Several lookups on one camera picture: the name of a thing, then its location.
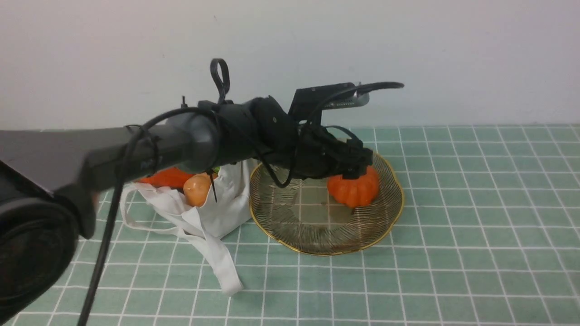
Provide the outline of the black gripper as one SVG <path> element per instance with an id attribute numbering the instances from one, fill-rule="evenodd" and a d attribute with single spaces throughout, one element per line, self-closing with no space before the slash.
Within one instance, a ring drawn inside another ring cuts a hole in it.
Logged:
<path id="1" fill-rule="evenodd" d="M 358 179 L 373 165 L 373 151 L 344 127 L 302 126 L 301 130 L 303 138 L 292 143 L 289 151 L 272 153 L 272 165 L 291 170 L 292 179 Z"/>

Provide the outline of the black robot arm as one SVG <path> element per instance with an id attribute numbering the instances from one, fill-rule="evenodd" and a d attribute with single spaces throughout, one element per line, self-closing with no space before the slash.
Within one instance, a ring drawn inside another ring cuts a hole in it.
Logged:
<path id="1" fill-rule="evenodd" d="M 364 175 L 372 152 L 339 141 L 319 123 L 298 124 L 273 97 L 243 104 L 182 104 L 143 125 L 66 132 L 1 132 L 1 322 L 44 294 L 66 271 L 80 237 L 95 234 L 99 193 L 114 189 L 94 298 L 126 182 L 184 164 L 191 173 L 258 159 L 290 179 Z"/>

